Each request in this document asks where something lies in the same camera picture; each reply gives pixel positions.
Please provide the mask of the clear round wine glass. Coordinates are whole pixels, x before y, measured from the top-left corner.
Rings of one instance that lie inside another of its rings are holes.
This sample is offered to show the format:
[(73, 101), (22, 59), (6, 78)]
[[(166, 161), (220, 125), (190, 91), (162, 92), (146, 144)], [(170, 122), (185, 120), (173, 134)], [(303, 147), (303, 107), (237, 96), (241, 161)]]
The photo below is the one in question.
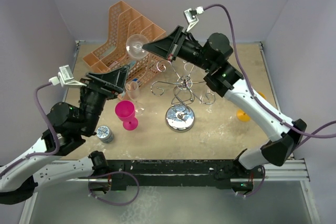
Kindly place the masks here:
[(143, 46), (147, 43), (149, 43), (149, 40), (144, 35), (134, 34), (127, 39), (126, 51), (131, 58), (141, 60), (149, 54), (143, 49)]

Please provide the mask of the clear champagne flute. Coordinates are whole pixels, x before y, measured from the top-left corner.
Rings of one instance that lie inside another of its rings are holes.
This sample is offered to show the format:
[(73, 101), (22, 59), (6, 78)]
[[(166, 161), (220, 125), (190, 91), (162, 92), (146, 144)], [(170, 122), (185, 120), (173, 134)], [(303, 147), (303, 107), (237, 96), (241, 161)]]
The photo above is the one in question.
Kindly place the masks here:
[(202, 69), (198, 70), (198, 73), (200, 75), (200, 85), (199, 85), (199, 104), (200, 105), (206, 105), (208, 108), (212, 106), (212, 104), (215, 102), (215, 95), (211, 92), (211, 90), (208, 88), (207, 84), (204, 81), (204, 77), (206, 76), (206, 72)]

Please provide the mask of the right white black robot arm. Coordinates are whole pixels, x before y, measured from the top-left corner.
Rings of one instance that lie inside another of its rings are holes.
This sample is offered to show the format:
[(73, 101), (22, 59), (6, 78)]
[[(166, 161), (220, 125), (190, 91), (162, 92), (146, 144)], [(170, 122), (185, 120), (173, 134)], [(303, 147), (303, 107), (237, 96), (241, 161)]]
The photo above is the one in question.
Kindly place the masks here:
[(300, 144), (306, 122), (282, 114), (247, 84), (247, 78), (228, 62), (234, 50), (224, 34), (213, 33), (204, 45), (200, 45), (191, 34), (177, 26), (170, 35), (144, 44), (142, 48), (169, 62), (181, 58), (203, 69), (207, 73), (204, 77), (207, 86), (246, 112), (265, 132), (266, 144), (246, 149), (234, 159), (233, 170), (238, 177), (246, 177), (261, 165), (282, 166)]

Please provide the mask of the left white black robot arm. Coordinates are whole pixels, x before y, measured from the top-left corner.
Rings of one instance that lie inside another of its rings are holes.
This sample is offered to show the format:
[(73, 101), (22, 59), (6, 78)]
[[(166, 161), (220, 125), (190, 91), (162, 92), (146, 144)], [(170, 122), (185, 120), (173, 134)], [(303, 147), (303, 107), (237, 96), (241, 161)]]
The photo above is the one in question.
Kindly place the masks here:
[(96, 127), (106, 101), (116, 99), (124, 90), (128, 65), (106, 73), (87, 72), (75, 80), (68, 65), (59, 67), (57, 76), (38, 87), (79, 88), (79, 105), (57, 102), (45, 113), (37, 97), (35, 104), (47, 124), (47, 130), (27, 151), (1, 166), (1, 204), (15, 205), (26, 201), (44, 187), (72, 178), (104, 177), (110, 171), (104, 154), (94, 151), (77, 161), (55, 166), (53, 161), (70, 154), (96, 135)]

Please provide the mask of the clear wine glass left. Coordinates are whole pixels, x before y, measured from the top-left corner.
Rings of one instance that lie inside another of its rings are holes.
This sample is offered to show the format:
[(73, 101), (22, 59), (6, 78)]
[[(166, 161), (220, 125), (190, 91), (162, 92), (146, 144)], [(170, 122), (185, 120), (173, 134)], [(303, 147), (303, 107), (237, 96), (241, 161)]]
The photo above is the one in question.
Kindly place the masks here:
[(130, 81), (125, 86), (126, 93), (134, 104), (135, 112), (137, 115), (142, 115), (144, 112), (144, 106), (139, 102), (140, 88), (136, 81)]

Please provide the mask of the chrome wine glass rack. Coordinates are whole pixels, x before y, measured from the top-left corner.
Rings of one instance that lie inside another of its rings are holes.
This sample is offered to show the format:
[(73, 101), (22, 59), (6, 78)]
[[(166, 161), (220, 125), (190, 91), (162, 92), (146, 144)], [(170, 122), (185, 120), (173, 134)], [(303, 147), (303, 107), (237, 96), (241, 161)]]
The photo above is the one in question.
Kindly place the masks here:
[(168, 128), (174, 132), (184, 133), (189, 131), (196, 121), (193, 109), (190, 107), (195, 101), (200, 101), (199, 95), (193, 91), (200, 81), (195, 81), (192, 74), (196, 72), (197, 67), (194, 64), (183, 63), (183, 72), (178, 73), (173, 63), (167, 60), (160, 60), (156, 63), (156, 69), (159, 72), (166, 72), (170, 67), (176, 75), (176, 80), (172, 81), (155, 81), (151, 84), (151, 93), (157, 97), (165, 93), (162, 84), (171, 85), (173, 87), (173, 98), (171, 105), (165, 114), (165, 123)]

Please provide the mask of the orange plastic file organizer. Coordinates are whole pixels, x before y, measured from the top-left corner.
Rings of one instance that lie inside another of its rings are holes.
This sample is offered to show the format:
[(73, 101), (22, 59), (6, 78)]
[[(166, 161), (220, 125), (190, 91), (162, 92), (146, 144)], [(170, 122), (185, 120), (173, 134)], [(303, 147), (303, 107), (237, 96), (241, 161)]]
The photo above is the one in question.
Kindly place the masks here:
[(108, 13), (108, 38), (106, 42), (83, 57), (83, 61), (95, 73), (105, 73), (127, 64), (134, 64), (128, 81), (136, 79), (140, 86), (151, 81), (163, 67), (156, 67), (159, 58), (153, 54), (136, 61), (126, 50), (127, 39), (134, 35), (144, 35), (150, 42), (163, 38), (165, 30), (150, 21), (124, 1), (110, 6)]

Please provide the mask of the pink plastic goblet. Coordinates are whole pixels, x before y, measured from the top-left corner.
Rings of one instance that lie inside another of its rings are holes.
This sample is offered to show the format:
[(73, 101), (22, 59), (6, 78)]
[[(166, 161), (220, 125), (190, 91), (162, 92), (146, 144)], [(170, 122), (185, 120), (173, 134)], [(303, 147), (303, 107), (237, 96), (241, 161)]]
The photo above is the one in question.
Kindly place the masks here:
[(120, 101), (115, 106), (115, 114), (122, 121), (127, 131), (133, 131), (138, 127), (138, 119), (135, 117), (135, 106), (131, 101)]

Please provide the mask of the small round tin can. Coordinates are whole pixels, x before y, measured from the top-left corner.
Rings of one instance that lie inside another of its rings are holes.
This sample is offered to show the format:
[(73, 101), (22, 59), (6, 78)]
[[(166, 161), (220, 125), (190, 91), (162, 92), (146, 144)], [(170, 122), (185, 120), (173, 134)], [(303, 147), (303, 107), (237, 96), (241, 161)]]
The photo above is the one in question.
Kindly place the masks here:
[(105, 143), (111, 143), (114, 140), (114, 134), (111, 131), (111, 129), (106, 126), (106, 125), (102, 125), (100, 127), (97, 128), (97, 134), (96, 136), (98, 137), (98, 139)]

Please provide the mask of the yellow plastic goblet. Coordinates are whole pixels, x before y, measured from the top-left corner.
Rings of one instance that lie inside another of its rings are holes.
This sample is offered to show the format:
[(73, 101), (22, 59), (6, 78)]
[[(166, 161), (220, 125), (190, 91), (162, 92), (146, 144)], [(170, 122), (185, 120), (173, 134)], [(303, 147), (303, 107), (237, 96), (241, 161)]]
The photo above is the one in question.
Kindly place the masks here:
[(239, 107), (236, 115), (238, 119), (243, 122), (248, 122), (251, 119), (254, 120), (256, 116), (260, 119), (261, 115), (264, 114), (264, 110), (256, 102), (255, 97), (253, 96), (237, 93), (235, 94), (233, 103)]

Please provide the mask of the black base frame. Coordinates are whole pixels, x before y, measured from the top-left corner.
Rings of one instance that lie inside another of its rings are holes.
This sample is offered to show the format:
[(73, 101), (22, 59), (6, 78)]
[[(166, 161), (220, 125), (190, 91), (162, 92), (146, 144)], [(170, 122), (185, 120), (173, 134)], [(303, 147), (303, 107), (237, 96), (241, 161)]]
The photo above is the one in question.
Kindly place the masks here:
[(215, 187), (252, 191), (253, 179), (263, 179), (259, 165), (246, 170), (235, 159), (106, 159), (94, 151), (89, 178), (111, 178), (112, 190), (128, 186)]

